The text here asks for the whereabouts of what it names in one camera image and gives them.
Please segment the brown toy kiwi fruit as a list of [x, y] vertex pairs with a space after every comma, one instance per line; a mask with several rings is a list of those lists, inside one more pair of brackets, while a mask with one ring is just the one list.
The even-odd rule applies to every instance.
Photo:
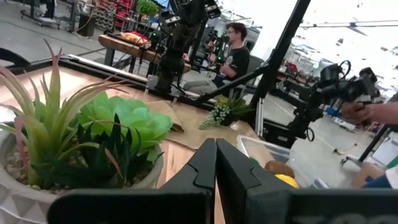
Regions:
[[295, 172], [293, 168], [283, 162], [269, 161], [265, 164], [264, 168], [274, 175], [284, 175], [293, 179], [295, 178]]

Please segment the artificial succulents in white pot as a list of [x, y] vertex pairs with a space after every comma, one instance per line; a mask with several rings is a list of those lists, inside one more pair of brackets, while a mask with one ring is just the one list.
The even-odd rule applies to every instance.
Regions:
[[151, 189], [162, 166], [169, 116], [141, 100], [108, 96], [123, 81], [105, 79], [61, 97], [60, 54], [52, 72], [28, 91], [0, 66], [0, 83], [16, 100], [0, 122], [0, 224], [47, 224], [59, 196], [75, 189]]

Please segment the person's forearm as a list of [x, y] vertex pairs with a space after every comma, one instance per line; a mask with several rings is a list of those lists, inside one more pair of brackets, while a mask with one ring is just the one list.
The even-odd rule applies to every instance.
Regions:
[[398, 92], [387, 103], [371, 104], [371, 120], [398, 125]]

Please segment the grey office chair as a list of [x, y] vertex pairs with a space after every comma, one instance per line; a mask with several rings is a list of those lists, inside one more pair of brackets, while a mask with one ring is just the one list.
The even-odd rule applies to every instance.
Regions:
[[250, 59], [249, 59], [249, 65], [248, 65], [248, 69], [247, 69], [247, 73], [253, 72], [255, 71], [258, 67], [260, 67], [262, 64], [264, 63], [264, 60], [250, 55]]

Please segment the black tripod stand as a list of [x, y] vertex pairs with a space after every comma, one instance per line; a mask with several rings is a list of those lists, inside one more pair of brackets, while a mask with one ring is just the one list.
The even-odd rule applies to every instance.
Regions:
[[359, 157], [348, 154], [347, 156], [342, 158], [342, 160], [340, 160], [340, 166], [343, 167], [348, 161], [351, 161], [358, 167], [362, 167], [363, 162], [368, 158], [368, 156], [376, 151], [377, 147], [381, 145], [381, 143], [388, 137], [391, 132], [392, 129], [389, 125], [383, 125]]

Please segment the person's hand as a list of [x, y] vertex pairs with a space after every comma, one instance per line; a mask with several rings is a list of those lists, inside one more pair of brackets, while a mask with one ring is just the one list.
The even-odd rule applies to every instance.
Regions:
[[361, 102], [343, 103], [340, 111], [342, 118], [352, 124], [367, 121], [373, 113], [371, 108]]

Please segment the red storage rack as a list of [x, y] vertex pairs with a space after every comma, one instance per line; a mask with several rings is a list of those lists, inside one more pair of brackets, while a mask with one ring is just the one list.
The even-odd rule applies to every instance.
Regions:
[[123, 30], [131, 20], [135, 0], [95, 0], [96, 27]]

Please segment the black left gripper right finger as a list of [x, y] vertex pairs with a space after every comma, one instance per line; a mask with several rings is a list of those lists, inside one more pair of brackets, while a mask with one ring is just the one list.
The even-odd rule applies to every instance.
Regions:
[[226, 224], [290, 224], [291, 185], [217, 139], [216, 177]]

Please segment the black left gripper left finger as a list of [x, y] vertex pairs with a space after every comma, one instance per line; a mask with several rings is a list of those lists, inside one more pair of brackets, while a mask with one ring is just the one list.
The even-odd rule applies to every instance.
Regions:
[[190, 160], [161, 188], [214, 190], [216, 157], [215, 139], [206, 139]]

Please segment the grey rolling cart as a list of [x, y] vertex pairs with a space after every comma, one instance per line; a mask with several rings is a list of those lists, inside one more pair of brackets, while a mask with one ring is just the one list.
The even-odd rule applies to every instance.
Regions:
[[[48, 26], [51, 27], [55, 25], [57, 29], [60, 29], [60, 22], [55, 19], [55, 8], [56, 8], [56, 0], [29, 0], [30, 1], [30, 11], [23, 9], [20, 11], [21, 19], [27, 17], [32, 19], [33, 21], [38, 22], [40, 27]], [[46, 5], [46, 11], [44, 15], [40, 16], [36, 13], [36, 10], [39, 9], [40, 4]]]

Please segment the yellow toy bell pepper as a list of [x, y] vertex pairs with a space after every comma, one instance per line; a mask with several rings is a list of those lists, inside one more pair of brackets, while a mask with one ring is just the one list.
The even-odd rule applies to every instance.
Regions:
[[275, 177], [277, 177], [278, 179], [284, 181], [285, 183], [293, 186], [294, 188], [298, 189], [300, 186], [298, 184], [298, 182], [295, 180], [295, 178], [285, 175], [285, 174], [275, 174]]

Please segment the black bin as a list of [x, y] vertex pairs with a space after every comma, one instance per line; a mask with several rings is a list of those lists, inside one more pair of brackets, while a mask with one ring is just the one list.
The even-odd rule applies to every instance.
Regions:
[[95, 24], [96, 16], [94, 14], [80, 14], [76, 33], [84, 37], [91, 37], [94, 34]]

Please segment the small potted green plant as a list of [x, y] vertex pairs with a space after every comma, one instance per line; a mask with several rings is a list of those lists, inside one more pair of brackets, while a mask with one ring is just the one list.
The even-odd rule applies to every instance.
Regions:
[[252, 110], [251, 106], [247, 105], [243, 97], [237, 93], [233, 93], [230, 97], [218, 96], [216, 104], [206, 120], [199, 125], [199, 129], [213, 126], [230, 126]]

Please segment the wooden table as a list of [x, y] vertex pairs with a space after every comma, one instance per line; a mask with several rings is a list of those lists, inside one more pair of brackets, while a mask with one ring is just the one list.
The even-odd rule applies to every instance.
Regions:
[[150, 66], [149, 71], [147, 72], [148, 75], [154, 75], [158, 70], [160, 55], [151, 50], [145, 50], [142, 52], [142, 50], [136, 45], [104, 34], [99, 35], [98, 42], [106, 48], [104, 64], [107, 66], [113, 66], [114, 53], [115, 51], [119, 51], [134, 58], [142, 58], [143, 60], [149, 61]]

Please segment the green leafy plant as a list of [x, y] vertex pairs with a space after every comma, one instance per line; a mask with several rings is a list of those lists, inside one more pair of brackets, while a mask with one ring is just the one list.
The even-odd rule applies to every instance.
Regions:
[[158, 5], [152, 0], [138, 0], [136, 9], [139, 14], [151, 17], [155, 16], [159, 11]]

